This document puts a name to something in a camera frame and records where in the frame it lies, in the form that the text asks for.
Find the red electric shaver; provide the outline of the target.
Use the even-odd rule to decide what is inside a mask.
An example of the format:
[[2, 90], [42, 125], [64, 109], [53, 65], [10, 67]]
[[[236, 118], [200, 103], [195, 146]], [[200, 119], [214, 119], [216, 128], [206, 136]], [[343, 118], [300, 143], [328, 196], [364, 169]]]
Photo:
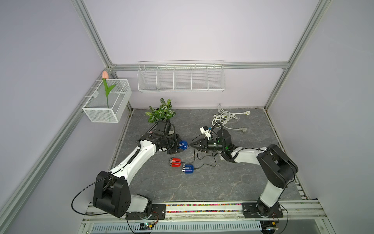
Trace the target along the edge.
[[169, 165], [171, 167], [180, 167], [182, 164], [181, 160], [178, 158], [171, 158], [169, 161]]

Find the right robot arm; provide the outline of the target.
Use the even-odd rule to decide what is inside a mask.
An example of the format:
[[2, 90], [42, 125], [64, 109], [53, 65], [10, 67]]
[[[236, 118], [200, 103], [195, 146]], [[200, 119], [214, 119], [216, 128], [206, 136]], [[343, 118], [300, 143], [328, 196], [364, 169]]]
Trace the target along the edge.
[[267, 178], [267, 184], [257, 202], [243, 204], [245, 215], [267, 218], [272, 215], [283, 217], [279, 199], [298, 172], [297, 165], [277, 145], [265, 148], [240, 147], [232, 143], [231, 135], [225, 129], [213, 138], [207, 134], [192, 143], [201, 152], [217, 152], [221, 158], [231, 163], [249, 163], [261, 166]]

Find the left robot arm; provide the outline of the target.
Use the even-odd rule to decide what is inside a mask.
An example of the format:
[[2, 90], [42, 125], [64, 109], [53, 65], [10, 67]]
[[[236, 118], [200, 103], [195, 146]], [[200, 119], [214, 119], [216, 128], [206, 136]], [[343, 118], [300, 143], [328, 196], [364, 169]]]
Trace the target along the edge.
[[117, 218], [130, 213], [141, 218], [154, 214], [152, 200], [130, 192], [130, 184], [141, 167], [157, 152], [168, 155], [182, 152], [181, 138], [170, 121], [157, 121], [137, 142], [136, 148], [110, 171], [100, 172], [92, 183], [94, 186], [92, 205]]

